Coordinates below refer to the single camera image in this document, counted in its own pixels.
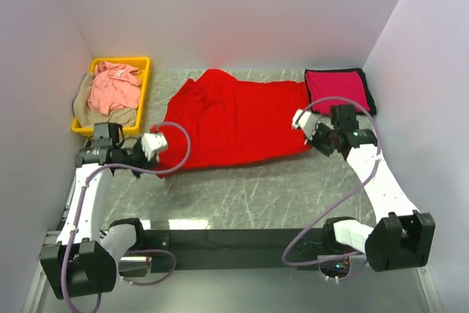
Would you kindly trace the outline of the red t-shirt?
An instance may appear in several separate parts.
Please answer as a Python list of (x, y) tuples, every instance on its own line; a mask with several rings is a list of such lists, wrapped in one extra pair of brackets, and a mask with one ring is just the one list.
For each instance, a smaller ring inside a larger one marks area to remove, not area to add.
[(241, 166), (309, 150), (292, 118), (309, 102), (306, 85), (295, 81), (239, 81), (217, 69), (188, 79), (167, 105), (171, 125), (152, 127), (169, 144), (158, 169), (187, 158), (184, 170)]

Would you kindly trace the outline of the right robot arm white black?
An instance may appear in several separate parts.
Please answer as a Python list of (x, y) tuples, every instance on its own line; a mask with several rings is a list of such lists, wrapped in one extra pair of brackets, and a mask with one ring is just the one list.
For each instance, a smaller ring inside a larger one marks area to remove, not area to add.
[(345, 246), (366, 255), (376, 272), (420, 268), (428, 263), (435, 220), (407, 198), (378, 147), (377, 132), (360, 128), (352, 104), (332, 106), (330, 126), (302, 112), (296, 123), (306, 143), (323, 155), (342, 155), (369, 198), (376, 224), (370, 227), (350, 217), (330, 218), (322, 247), (337, 254)]

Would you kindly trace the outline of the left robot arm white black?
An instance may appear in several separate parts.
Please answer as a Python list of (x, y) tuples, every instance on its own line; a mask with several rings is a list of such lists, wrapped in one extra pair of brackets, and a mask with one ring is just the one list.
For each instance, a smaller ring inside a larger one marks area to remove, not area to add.
[(123, 127), (99, 123), (93, 137), (75, 155), (75, 185), (69, 212), (54, 245), (40, 253), (40, 263), (58, 299), (100, 295), (113, 290), (119, 260), (141, 254), (147, 245), (137, 218), (112, 224), (102, 236), (103, 200), (116, 169), (129, 166), (135, 177), (157, 165), (168, 149), (162, 133), (145, 133), (124, 147)]

